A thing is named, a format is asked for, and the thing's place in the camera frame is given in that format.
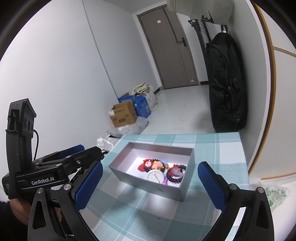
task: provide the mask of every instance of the white round badge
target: white round badge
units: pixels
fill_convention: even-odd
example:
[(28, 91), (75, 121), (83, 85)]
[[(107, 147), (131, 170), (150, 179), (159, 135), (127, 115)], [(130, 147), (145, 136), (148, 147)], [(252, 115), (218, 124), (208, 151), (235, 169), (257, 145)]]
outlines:
[(147, 180), (163, 184), (165, 177), (160, 170), (151, 170), (147, 173)]

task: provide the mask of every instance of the teal and white plaid tablecloth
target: teal and white plaid tablecloth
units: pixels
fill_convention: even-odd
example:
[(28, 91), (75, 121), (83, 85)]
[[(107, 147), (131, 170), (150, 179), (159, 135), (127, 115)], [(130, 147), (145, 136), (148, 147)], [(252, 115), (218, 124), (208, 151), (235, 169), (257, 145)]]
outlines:
[[(184, 202), (160, 197), (118, 180), (108, 165), (128, 142), (194, 148), (195, 171)], [(214, 208), (197, 175), (207, 161), (228, 183), (249, 189), (239, 133), (126, 135), (102, 161), (104, 174), (82, 216), (100, 241), (202, 240), (220, 211)], [(227, 240), (232, 240), (237, 218)]]

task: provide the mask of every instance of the gray box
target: gray box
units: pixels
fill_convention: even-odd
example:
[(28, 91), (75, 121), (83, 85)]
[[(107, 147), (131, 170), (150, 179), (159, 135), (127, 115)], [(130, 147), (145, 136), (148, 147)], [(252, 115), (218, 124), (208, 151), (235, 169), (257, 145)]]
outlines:
[[(164, 185), (146, 179), (147, 173), (138, 170), (144, 159), (158, 159), (173, 164), (186, 165), (181, 183)], [(195, 160), (193, 148), (161, 146), (129, 142), (109, 165), (122, 182), (147, 192), (183, 202), (194, 172)]]

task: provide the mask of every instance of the rectangular box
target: rectangular box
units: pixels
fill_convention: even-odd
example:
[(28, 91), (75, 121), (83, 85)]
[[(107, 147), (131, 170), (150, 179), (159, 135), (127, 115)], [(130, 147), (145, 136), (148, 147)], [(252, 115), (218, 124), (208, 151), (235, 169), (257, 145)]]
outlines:
[[(186, 165), (185, 175), (180, 183), (168, 181), (168, 185), (155, 183), (146, 179), (147, 172), (138, 170), (144, 159), (166, 161)], [(129, 142), (109, 165), (113, 173), (122, 182), (147, 192), (183, 202), (194, 172), (195, 160), (193, 148), (161, 146)]]
[(108, 114), (115, 127), (134, 124), (138, 117), (132, 101), (113, 105), (112, 110)]
[(122, 97), (118, 98), (118, 101), (120, 103), (128, 100), (131, 100), (133, 102), (133, 106), (136, 110), (137, 116), (148, 118), (148, 116), (151, 115), (151, 111), (145, 97), (137, 96), (136, 98), (134, 98), (132, 95), (126, 93)]

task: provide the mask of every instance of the black cable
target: black cable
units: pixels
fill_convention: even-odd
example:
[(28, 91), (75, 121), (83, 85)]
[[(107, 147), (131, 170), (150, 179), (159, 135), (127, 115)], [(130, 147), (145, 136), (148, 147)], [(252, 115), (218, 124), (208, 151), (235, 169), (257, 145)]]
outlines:
[(37, 150), (38, 150), (38, 145), (39, 145), (39, 135), (36, 130), (33, 130), (33, 131), (36, 133), (36, 136), (37, 136), (37, 144), (36, 144), (36, 150), (35, 150), (35, 156), (34, 156), (34, 160), (36, 160), (36, 155), (37, 155)]

